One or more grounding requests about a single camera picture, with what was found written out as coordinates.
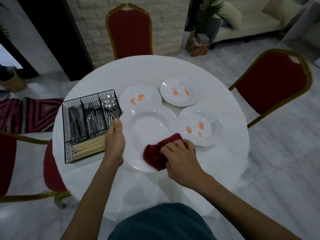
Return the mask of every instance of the dirty plate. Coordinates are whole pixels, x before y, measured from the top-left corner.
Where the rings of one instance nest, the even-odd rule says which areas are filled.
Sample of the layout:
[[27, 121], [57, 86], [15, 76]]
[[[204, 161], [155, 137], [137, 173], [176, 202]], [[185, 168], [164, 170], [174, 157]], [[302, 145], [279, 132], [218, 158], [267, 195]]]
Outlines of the dirty plate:
[[128, 87], [119, 99], [123, 112], [127, 112], [133, 105], [155, 103], [162, 104], [160, 93], [153, 87], [147, 85], [137, 85]]
[[222, 124], [210, 110], [191, 106], [178, 116], [180, 134], [193, 144], [207, 147], [222, 141]]
[[143, 151], [148, 144], [157, 144], [178, 133], [177, 117], [160, 104], [140, 103], [123, 113], [120, 120], [125, 137], [124, 161], [140, 171], [157, 172], [143, 160]]
[[162, 97], [175, 106], [190, 106], [198, 100], [198, 87], [187, 78], [169, 78], [161, 87]]

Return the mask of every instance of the patterned rug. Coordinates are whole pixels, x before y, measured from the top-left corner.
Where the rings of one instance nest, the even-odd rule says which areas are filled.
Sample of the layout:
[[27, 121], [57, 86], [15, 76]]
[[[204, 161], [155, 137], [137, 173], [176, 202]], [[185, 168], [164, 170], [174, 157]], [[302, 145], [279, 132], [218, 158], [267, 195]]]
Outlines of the patterned rug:
[[14, 133], [51, 132], [63, 98], [0, 101], [0, 130]]

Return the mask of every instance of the basket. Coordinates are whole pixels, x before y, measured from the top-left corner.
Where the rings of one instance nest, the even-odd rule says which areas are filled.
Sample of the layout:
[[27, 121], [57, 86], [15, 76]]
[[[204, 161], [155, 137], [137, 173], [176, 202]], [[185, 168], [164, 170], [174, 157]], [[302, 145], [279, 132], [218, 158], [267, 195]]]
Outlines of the basket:
[[26, 82], [22, 80], [15, 71], [7, 70], [7, 72], [13, 75], [13, 77], [8, 81], [0, 81], [0, 85], [8, 92], [20, 92], [27, 87]]
[[92, 132], [90, 130], [89, 121], [87, 120], [86, 116], [84, 116], [84, 122], [86, 124], [86, 136], [79, 137], [77, 139], [72, 140], [68, 108], [81, 106], [82, 110], [85, 111], [85, 109], [87, 109], [89, 107], [88, 103], [90, 103], [90, 102], [100, 101], [100, 104], [103, 104], [103, 101], [105, 101], [107, 99], [107, 95], [108, 94], [110, 94], [110, 95], [113, 94], [114, 95], [115, 103], [117, 105], [118, 114], [121, 115], [122, 112], [121, 112], [121, 109], [120, 109], [120, 106], [119, 106], [119, 102], [118, 102], [118, 99], [117, 99], [117, 96], [116, 96], [116, 93], [115, 93], [114, 89], [108, 90], [108, 91], [105, 91], [105, 92], [95, 93], [95, 94], [92, 94], [92, 95], [89, 95], [89, 96], [75, 98], [75, 99], [72, 99], [72, 100], [64, 101], [62, 103], [64, 152], [65, 152], [65, 163], [66, 164], [74, 163], [74, 162], [77, 162], [77, 161], [80, 161], [80, 160], [86, 158], [86, 157], [83, 157], [83, 158], [76, 159], [76, 160], [72, 159], [72, 147], [75, 144], [78, 144], [78, 143], [93, 139], [93, 138], [98, 137], [98, 136], [102, 136], [109, 129], [109, 126], [108, 126], [108, 123], [107, 123], [107, 121], [109, 120], [109, 115], [106, 112], [106, 110], [103, 110], [103, 120], [104, 120], [104, 124], [105, 124], [105, 128], [106, 129], [100, 130], [98, 132]]

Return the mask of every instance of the banquet chair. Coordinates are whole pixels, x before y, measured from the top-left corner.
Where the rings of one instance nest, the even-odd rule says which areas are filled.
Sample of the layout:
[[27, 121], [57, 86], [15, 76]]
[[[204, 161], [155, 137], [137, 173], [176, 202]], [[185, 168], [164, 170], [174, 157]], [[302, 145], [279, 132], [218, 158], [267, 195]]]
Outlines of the banquet chair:
[[106, 16], [106, 28], [116, 60], [153, 54], [151, 18], [144, 9], [130, 3], [121, 4]]
[[248, 128], [309, 90], [312, 76], [306, 60], [284, 49], [263, 52], [229, 88], [234, 88], [259, 114]]
[[[43, 177], [44, 183], [48, 189], [44, 189], [43, 193], [38, 194], [23, 194], [23, 195], [6, 195], [8, 193], [9, 187], [11, 184], [17, 186], [17, 183], [13, 183], [13, 174], [16, 161], [19, 158], [16, 158], [17, 154], [28, 155], [27, 151], [18, 152], [17, 148], [20, 147], [24, 142], [38, 144], [38, 145], [47, 145], [45, 147], [36, 146], [36, 153], [44, 153], [43, 161]], [[59, 174], [54, 156], [52, 154], [52, 140], [39, 140], [26, 136], [21, 136], [17, 134], [12, 134], [4, 131], [0, 131], [0, 148], [1, 148], [1, 159], [0, 159], [0, 203], [7, 202], [21, 202], [21, 201], [31, 201], [31, 200], [40, 200], [48, 197], [54, 197], [54, 203], [60, 208], [63, 209], [65, 205], [62, 203], [62, 199], [71, 196], [68, 190], [66, 189], [62, 178]], [[16, 175], [18, 181], [30, 181], [27, 177], [32, 177], [35, 174], [34, 168], [37, 167], [37, 160], [35, 158], [26, 158], [23, 165], [16, 165], [17, 171], [23, 171], [23, 169], [28, 168], [29, 172], [24, 172], [22, 175]]]

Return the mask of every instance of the wire cutlery basket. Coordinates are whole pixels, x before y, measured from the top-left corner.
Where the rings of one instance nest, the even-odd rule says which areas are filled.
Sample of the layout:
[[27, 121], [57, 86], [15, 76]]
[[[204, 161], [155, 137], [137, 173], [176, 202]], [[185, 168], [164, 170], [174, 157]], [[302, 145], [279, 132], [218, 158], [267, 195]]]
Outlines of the wire cutlery basket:
[[63, 134], [65, 163], [82, 160], [74, 159], [72, 147], [81, 142], [104, 135], [109, 129], [109, 113], [103, 108], [103, 102], [109, 96], [114, 97], [116, 113], [121, 115], [121, 109], [115, 91], [108, 90], [89, 96], [79, 97], [62, 103]]

